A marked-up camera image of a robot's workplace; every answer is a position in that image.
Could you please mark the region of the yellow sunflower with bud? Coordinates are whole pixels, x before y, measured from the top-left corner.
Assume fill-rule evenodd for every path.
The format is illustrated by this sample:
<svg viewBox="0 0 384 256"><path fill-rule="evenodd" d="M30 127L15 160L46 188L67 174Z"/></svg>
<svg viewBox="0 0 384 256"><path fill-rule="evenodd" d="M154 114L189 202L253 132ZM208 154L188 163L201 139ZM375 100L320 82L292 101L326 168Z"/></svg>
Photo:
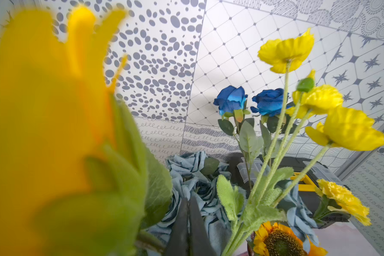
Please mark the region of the yellow sunflower with bud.
<svg viewBox="0 0 384 256"><path fill-rule="evenodd" d="M149 161L103 61L127 16L20 10L0 39L0 256L134 256L147 212Z"/></svg>

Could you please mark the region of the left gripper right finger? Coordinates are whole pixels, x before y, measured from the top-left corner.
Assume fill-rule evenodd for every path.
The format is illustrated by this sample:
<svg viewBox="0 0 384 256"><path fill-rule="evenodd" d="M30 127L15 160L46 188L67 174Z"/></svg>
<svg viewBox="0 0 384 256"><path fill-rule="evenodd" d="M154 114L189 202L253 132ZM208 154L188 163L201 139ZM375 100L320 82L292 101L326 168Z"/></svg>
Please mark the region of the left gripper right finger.
<svg viewBox="0 0 384 256"><path fill-rule="evenodd" d="M203 218L198 208L195 197L191 197L188 204L189 210L189 255L190 256L215 256L211 246Z"/></svg>

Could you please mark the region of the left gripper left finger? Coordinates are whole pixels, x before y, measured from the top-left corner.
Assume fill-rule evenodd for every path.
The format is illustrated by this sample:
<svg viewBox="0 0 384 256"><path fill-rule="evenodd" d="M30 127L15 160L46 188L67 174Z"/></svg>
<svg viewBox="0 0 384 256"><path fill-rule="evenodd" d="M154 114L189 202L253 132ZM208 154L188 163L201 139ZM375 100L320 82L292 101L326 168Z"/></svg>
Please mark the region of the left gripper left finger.
<svg viewBox="0 0 384 256"><path fill-rule="evenodd" d="M178 209L176 221L172 227L169 242L165 248L163 256L187 256L188 255L188 221L189 221L189 201L182 199Z"/></svg>

